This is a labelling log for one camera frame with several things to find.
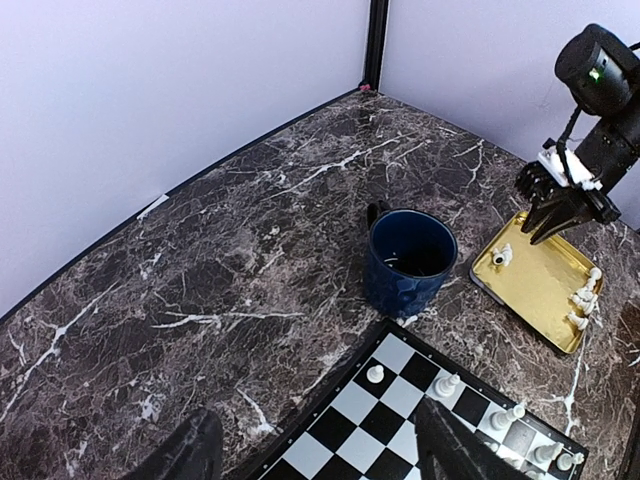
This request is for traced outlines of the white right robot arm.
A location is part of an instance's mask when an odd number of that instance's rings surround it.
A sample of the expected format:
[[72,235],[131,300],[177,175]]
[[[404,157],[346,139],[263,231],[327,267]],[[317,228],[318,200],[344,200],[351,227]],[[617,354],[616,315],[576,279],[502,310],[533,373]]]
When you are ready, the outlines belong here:
[[521,227],[531,244],[620,217],[609,193],[639,158],[637,48],[589,24],[559,54],[555,75],[576,107],[561,135],[543,144],[515,182],[531,204]]

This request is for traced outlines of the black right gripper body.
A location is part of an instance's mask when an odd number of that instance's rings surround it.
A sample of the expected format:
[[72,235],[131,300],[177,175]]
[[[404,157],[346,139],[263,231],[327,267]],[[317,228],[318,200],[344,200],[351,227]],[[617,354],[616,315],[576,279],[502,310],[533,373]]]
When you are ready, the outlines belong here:
[[519,192],[531,202],[523,233],[531,233],[530,244],[538,245],[567,229],[596,221],[609,224],[621,212],[612,200],[599,190],[550,187],[538,182],[519,186]]

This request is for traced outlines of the white chess pawn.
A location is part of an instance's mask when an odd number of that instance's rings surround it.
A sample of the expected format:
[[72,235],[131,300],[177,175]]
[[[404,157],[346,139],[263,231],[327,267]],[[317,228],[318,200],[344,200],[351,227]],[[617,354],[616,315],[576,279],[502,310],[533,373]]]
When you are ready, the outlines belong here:
[[366,379],[372,384],[379,384],[384,380],[385,369],[381,364],[370,367],[366,372]]

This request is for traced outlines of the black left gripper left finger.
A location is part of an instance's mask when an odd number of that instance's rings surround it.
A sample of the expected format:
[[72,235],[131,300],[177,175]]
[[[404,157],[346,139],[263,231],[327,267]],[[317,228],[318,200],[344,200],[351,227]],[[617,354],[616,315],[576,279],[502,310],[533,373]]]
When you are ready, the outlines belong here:
[[141,464],[123,479],[220,479],[223,430],[219,416],[194,410]]

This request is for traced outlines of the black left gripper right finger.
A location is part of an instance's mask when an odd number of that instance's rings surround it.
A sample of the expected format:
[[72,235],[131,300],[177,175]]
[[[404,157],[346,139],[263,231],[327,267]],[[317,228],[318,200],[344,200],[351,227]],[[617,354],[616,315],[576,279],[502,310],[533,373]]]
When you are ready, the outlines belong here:
[[442,403],[423,397],[414,413],[422,479],[524,479]]

